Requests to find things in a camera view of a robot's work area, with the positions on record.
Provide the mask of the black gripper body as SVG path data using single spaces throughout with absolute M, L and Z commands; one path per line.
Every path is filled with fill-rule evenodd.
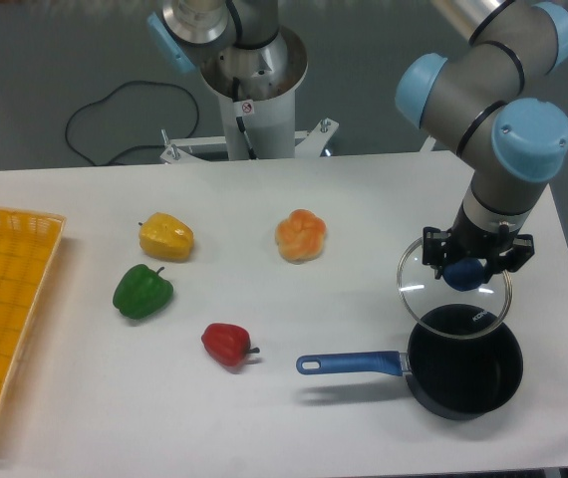
M 464 258 L 489 259 L 509 251 L 521 229 L 521 215 L 503 215 L 479 206 L 460 206 L 448 230 L 445 255 L 449 262 Z

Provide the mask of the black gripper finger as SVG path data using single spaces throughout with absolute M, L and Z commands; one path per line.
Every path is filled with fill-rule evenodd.
M 429 266 L 434 277 L 441 279 L 445 269 L 455 263 L 453 244 L 449 230 L 425 227 L 422 235 L 422 263 Z
M 534 238 L 531 234 L 517 235 L 505 251 L 494 250 L 487 256 L 483 268 L 483 283 L 490 282 L 494 275 L 515 273 L 534 256 Z

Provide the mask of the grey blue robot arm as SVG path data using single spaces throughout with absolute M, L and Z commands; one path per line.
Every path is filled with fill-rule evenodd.
M 472 290 L 519 270 L 534 253 L 522 226 L 568 151 L 568 118 L 524 96 L 568 58 L 568 12 L 551 2 L 439 1 L 467 40 L 458 61 L 415 60 L 395 93 L 399 112 L 473 170 L 453 225 L 423 233 L 423 261 L 452 288 Z M 232 159 L 288 158 L 295 92 L 308 66 L 274 1 L 166 1 L 147 20 L 168 60 L 199 71 L 217 95 Z

